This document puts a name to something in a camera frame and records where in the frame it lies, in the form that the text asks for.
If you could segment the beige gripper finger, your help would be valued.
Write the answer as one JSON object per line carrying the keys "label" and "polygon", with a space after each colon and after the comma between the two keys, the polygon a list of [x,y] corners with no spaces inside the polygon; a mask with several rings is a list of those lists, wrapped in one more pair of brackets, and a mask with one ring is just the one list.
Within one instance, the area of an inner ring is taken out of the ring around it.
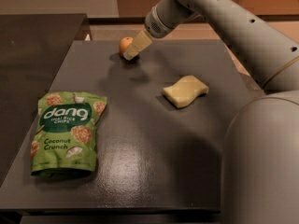
{"label": "beige gripper finger", "polygon": [[148,31],[144,30],[135,37],[126,37],[125,41],[128,43],[128,46],[124,49],[122,56],[127,61],[131,61],[152,43],[152,37]]}

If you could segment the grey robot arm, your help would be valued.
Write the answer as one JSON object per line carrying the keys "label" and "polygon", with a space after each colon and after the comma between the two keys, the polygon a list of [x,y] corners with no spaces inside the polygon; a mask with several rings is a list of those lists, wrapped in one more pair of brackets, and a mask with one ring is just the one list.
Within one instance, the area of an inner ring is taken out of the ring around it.
{"label": "grey robot arm", "polygon": [[233,118],[221,152],[221,224],[299,224],[299,48],[232,0],[161,0],[145,19],[152,38],[202,16],[241,62],[251,101]]}

